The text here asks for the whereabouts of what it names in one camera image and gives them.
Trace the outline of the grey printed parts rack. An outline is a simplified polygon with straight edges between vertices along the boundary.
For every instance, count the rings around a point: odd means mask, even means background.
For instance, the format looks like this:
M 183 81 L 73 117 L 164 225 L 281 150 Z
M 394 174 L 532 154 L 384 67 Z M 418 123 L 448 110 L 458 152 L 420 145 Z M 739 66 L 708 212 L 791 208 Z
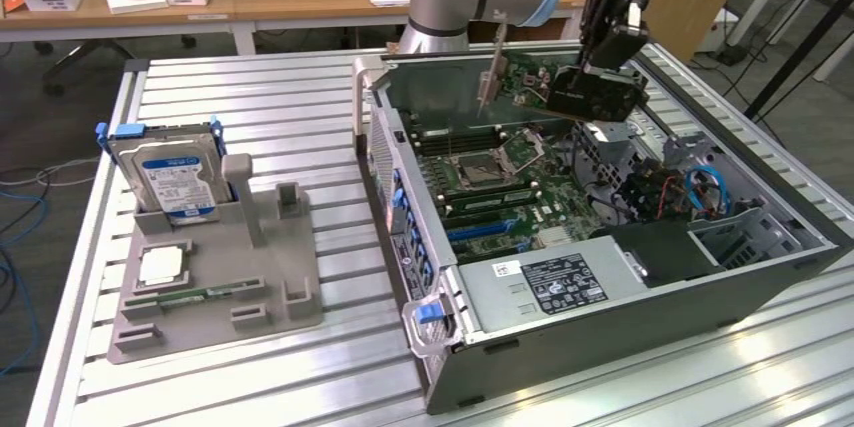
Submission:
M 119 290 L 107 359 L 113 364 L 304 329 L 322 323 L 322 289 L 307 193 L 295 182 L 255 192 L 252 158 L 224 156 L 224 180 L 236 192 L 205 222 L 175 226 L 163 213 L 137 212 Z M 143 253 L 156 247 L 184 251 L 183 275 L 141 287 Z M 261 280 L 251 298 L 171 308 L 127 308 L 124 301 L 192 288 Z

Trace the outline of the black tripod pole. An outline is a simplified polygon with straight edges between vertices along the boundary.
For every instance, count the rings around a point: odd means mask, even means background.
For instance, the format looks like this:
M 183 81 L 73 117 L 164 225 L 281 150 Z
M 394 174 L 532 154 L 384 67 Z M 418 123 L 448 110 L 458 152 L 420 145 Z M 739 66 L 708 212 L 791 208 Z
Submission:
M 818 42 L 822 40 L 835 22 L 839 20 L 853 4 L 854 0 L 837 0 L 834 2 L 743 112 L 743 115 L 749 120 L 757 120 L 759 117 L 759 111 L 805 60 L 809 52 L 817 46 Z

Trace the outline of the silver CPU chip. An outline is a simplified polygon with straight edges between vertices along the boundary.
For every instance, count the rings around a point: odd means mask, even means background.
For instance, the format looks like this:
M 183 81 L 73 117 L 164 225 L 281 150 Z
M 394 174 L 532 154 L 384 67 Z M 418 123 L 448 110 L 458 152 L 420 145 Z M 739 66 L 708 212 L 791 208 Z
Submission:
M 149 287 L 176 281 L 183 275 L 184 251 L 177 246 L 156 247 L 143 253 L 137 285 Z

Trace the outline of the metal socket cover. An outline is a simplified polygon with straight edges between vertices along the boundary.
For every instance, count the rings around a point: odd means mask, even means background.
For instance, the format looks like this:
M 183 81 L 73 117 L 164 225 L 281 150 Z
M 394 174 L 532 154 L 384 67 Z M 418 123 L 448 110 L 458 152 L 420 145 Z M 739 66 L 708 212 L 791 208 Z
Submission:
M 530 128 L 520 129 L 496 149 L 503 167 L 518 174 L 546 155 L 539 134 Z

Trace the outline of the hard disk with blue carrier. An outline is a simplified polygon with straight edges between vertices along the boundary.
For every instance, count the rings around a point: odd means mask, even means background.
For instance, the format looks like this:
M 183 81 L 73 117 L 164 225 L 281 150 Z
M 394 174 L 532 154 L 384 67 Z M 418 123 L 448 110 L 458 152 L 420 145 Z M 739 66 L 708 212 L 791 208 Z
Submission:
M 211 220 L 217 206 L 233 200 L 221 174 L 221 134 L 217 119 L 176 126 L 97 124 L 96 142 L 121 171 L 140 212 L 160 212 L 172 225 L 188 225 Z

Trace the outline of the CPU socket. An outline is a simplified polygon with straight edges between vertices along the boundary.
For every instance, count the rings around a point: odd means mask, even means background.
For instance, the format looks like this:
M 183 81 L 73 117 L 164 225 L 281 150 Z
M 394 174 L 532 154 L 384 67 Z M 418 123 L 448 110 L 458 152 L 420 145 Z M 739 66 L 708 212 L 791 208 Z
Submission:
M 498 155 L 491 151 L 470 152 L 451 157 L 459 183 L 466 190 L 483 190 L 512 181 Z

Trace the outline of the blue expansion slot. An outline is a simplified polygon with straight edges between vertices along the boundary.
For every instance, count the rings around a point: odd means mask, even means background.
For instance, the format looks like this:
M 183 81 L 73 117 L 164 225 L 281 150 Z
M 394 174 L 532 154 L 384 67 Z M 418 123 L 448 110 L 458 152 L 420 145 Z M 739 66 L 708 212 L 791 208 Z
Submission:
M 518 224 L 518 219 L 504 219 L 487 224 L 458 228 L 447 232 L 447 238 L 450 242 L 463 242 L 490 236 L 506 235 L 514 231 Z

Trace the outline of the grey metal disk bay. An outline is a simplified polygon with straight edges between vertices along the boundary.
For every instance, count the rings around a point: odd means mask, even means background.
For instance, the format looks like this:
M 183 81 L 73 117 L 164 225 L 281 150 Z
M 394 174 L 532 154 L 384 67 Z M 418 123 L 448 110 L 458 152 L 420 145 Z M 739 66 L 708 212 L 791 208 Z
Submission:
M 727 270 L 803 250 L 802 242 L 759 207 L 719 220 L 694 220 L 687 227 L 716 264 Z

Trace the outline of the grey power supply unit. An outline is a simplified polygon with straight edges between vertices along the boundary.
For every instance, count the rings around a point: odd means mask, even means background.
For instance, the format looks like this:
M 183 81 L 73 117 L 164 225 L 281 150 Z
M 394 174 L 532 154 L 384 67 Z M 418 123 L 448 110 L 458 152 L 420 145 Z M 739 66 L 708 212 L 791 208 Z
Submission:
M 466 264 L 459 275 L 488 334 L 551 322 L 648 291 L 610 236 Z

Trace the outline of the blue case release latch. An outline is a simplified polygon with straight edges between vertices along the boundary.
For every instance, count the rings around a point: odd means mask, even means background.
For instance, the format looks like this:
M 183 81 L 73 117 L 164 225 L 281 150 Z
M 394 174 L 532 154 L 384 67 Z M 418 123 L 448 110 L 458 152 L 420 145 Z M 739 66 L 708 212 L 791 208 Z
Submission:
M 435 300 L 428 303 L 419 304 L 415 307 L 414 317 L 416 323 L 420 325 L 440 322 L 446 317 L 442 302 Z

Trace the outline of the small silver chipset heatsink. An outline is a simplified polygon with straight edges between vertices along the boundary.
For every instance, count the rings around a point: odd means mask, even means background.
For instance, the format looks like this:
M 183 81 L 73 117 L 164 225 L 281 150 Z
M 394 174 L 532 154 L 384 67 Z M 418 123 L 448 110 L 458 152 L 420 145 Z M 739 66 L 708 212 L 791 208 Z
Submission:
M 536 233 L 535 238 L 538 245 L 542 248 L 571 244 L 576 241 L 571 230 L 564 226 L 548 227 L 542 229 Z

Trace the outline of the bare green RAM stick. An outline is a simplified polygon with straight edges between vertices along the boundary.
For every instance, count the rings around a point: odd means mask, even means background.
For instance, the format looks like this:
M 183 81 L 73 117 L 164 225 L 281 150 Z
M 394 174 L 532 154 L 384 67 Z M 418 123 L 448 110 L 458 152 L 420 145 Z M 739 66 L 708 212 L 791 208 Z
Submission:
M 260 295 L 265 290 L 265 283 L 261 280 L 233 282 L 207 288 L 192 288 L 180 291 L 155 294 L 148 298 L 132 298 L 124 301 L 127 308 L 143 306 L 155 306 L 160 308 L 179 307 L 184 305 L 196 305 L 208 301 L 223 299 L 251 298 Z

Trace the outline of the black power adapter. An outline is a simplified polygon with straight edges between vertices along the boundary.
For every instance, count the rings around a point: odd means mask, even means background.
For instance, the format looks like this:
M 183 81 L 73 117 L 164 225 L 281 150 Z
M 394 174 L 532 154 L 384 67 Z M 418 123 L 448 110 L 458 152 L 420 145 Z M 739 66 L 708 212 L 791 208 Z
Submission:
M 714 56 L 714 59 L 726 66 L 734 66 L 751 58 L 751 49 L 742 45 L 724 45 Z

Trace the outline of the Nvidia graphics card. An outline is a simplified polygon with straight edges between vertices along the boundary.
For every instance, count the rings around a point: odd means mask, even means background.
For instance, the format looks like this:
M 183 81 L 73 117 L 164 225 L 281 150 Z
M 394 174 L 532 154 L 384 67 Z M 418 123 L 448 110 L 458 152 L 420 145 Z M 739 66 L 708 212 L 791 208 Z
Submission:
M 480 107 L 504 97 L 516 107 L 571 120 L 622 122 L 647 101 L 647 79 L 638 70 L 596 70 L 576 60 L 506 51 L 507 30 L 502 23 L 490 67 L 479 76 Z

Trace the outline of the green motherboard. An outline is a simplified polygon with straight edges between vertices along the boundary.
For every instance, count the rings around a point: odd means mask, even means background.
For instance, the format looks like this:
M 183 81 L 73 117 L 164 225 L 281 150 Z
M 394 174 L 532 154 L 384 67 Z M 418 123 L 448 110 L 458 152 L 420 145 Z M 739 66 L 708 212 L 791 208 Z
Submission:
M 576 241 L 588 239 L 604 227 L 606 219 L 588 200 L 586 185 L 576 180 L 570 165 L 574 129 L 560 122 L 527 122 L 511 125 L 446 126 L 430 128 L 416 115 L 404 116 L 404 127 L 412 143 L 415 158 L 426 181 L 426 187 L 446 232 L 504 219 L 518 219 L 519 224 L 506 235 L 490 236 L 463 242 L 450 242 L 459 263 L 474 263 L 512 253 L 543 249 L 536 233 L 548 227 L 567 227 Z M 544 143 L 546 155 L 512 181 L 483 190 L 466 190 L 459 183 L 451 157 L 470 152 L 496 149 L 516 132 L 530 128 Z M 540 190 L 540 200 L 531 205 L 491 210 L 471 215 L 446 217 L 438 211 L 446 199 L 512 190 Z

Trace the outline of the dark grey open PC case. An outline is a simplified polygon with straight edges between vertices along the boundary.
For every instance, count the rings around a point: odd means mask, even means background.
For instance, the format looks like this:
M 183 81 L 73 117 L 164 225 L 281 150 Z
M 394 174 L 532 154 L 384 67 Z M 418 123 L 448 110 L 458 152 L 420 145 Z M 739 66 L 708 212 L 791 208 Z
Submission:
M 567 43 L 504 50 L 563 62 L 575 60 L 578 52 Z M 630 115 L 644 115 L 667 132 L 663 159 L 646 159 L 618 189 L 579 177 L 575 164 L 584 121 L 523 109 L 504 97 L 479 106 L 479 76 L 492 54 L 494 50 L 374 54 L 359 56 L 352 64 L 355 150 L 431 414 L 480 406 L 527 387 L 738 325 L 789 287 L 854 252 L 854 237 L 821 211 L 818 197 L 797 184 L 798 169 L 783 163 L 781 147 L 659 46 L 647 46 L 623 68 L 638 70 L 647 79 L 648 99 Z M 483 332 L 459 275 L 459 267 L 471 263 L 459 263 L 451 250 L 406 132 L 408 114 L 430 128 L 527 122 L 571 127 L 576 146 L 570 165 L 606 219 L 588 239 L 614 238 L 648 291 L 528 328 Z M 436 269 L 432 289 L 416 300 L 403 283 L 390 234 L 394 169 L 402 174 Z M 777 218 L 803 250 L 727 270 L 687 225 L 755 207 Z M 446 317 L 420 325 L 415 307 L 435 300 Z

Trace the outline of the perforated metal disk bay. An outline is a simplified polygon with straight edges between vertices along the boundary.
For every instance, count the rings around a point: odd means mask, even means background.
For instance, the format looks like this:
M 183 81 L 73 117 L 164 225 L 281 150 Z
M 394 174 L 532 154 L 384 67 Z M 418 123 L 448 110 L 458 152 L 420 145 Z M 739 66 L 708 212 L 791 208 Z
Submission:
M 618 189 L 646 159 L 663 159 L 667 132 L 638 113 L 623 122 L 586 122 L 580 125 L 579 177 Z

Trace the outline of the RAM stick with white label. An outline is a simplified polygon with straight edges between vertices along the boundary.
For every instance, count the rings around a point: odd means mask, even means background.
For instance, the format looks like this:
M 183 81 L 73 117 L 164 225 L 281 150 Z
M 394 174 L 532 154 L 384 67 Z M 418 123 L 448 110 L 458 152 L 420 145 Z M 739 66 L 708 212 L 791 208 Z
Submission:
M 535 204 L 542 197 L 540 190 L 512 190 L 482 195 L 446 199 L 438 211 L 446 217 L 483 213 Z

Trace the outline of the blue card retention clip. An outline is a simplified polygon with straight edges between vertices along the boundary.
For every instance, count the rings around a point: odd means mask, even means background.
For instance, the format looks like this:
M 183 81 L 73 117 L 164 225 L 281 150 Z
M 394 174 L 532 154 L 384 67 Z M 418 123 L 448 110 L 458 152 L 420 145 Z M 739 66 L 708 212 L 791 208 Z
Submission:
M 418 225 L 414 204 L 403 185 L 402 174 L 392 170 L 390 234 L 410 297 L 416 300 L 431 291 L 436 269 L 428 257 L 424 236 Z

